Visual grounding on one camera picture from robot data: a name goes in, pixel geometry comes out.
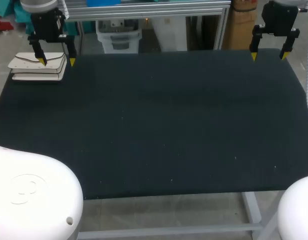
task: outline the aluminum frame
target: aluminum frame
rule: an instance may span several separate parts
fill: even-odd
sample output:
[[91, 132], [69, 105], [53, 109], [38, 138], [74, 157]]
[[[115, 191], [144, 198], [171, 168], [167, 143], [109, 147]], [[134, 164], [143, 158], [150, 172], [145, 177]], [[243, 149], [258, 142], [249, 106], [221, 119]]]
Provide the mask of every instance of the aluminum frame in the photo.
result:
[[220, 16], [216, 31], [214, 49], [220, 50], [223, 43], [228, 17], [230, 0], [188, 0], [183, 2], [142, 2], [122, 0], [114, 6], [87, 7], [85, 0], [66, 0], [69, 19], [67, 22], [78, 22], [80, 33], [79, 54], [84, 47], [83, 21], [99, 21], [112, 19], [143, 19], [172, 16]]
[[185, 227], [158, 227], [141, 229], [123, 229], [107, 231], [86, 231], [78, 234], [78, 240], [96, 240], [125, 237], [166, 236], [178, 234], [204, 234], [252, 231], [253, 240], [267, 240], [277, 227], [276, 211], [283, 191], [278, 192], [270, 207], [261, 217], [254, 192], [242, 192], [244, 205], [250, 223], [233, 225], [208, 225]]

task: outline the gray floor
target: gray floor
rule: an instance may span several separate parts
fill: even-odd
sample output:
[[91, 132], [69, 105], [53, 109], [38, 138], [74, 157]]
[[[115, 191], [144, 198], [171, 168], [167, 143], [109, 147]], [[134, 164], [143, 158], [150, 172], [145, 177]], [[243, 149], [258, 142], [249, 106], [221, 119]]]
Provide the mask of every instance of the gray floor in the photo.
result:
[[[267, 1], [260, 0], [257, 23], [263, 23], [260, 17], [262, 6]], [[295, 27], [301, 34], [295, 41], [294, 49], [288, 56], [299, 81], [305, 84], [305, 60], [308, 41], [308, 13], [299, 14]], [[262, 48], [281, 48], [285, 39], [265, 35]], [[87, 34], [85, 54], [102, 53], [101, 44], [95, 34]], [[60, 44], [43, 45], [47, 51], [60, 52]], [[22, 28], [0, 34], [0, 94], [9, 74], [7, 67], [18, 52], [32, 52]], [[275, 192], [256, 193], [261, 211], [264, 211]], [[121, 199], [86, 200], [82, 217], [81, 231], [136, 229], [152, 227], [178, 227], [210, 224], [246, 223], [247, 217], [242, 198], [238, 193], [198, 194], [183, 196], [152, 196]], [[183, 236], [156, 236], [146, 239], [184, 239], [184, 240], [251, 240], [249, 232], [194, 234]], [[279, 240], [275, 232], [271, 240]]]

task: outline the black table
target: black table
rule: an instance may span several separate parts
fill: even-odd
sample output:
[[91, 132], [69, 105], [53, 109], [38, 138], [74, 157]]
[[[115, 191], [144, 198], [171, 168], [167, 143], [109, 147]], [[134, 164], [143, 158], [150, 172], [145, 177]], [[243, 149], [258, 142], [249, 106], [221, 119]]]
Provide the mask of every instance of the black table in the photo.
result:
[[305, 93], [278, 50], [86, 55], [0, 98], [0, 146], [56, 158], [85, 199], [284, 190], [308, 176]]

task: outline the logo on robot base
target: logo on robot base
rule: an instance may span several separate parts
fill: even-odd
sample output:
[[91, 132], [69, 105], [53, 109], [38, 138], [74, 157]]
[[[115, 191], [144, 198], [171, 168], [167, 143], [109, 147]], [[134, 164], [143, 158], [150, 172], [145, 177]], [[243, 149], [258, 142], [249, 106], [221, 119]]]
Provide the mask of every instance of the logo on robot base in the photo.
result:
[[43, 194], [46, 188], [43, 178], [34, 174], [22, 174], [11, 181], [11, 203], [25, 204]]

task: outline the plastic container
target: plastic container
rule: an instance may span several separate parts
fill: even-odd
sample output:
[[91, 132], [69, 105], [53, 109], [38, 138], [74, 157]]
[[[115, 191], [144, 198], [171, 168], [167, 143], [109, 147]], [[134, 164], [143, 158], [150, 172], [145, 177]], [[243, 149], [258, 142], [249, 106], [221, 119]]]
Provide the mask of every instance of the plastic container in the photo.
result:
[[187, 51], [186, 17], [150, 19], [162, 52]]
[[101, 32], [99, 21], [96, 21], [98, 41], [103, 44], [106, 54], [137, 54], [139, 40], [142, 38], [140, 24], [137, 30], [126, 32]]
[[120, 0], [86, 0], [88, 7], [101, 7], [120, 4]]

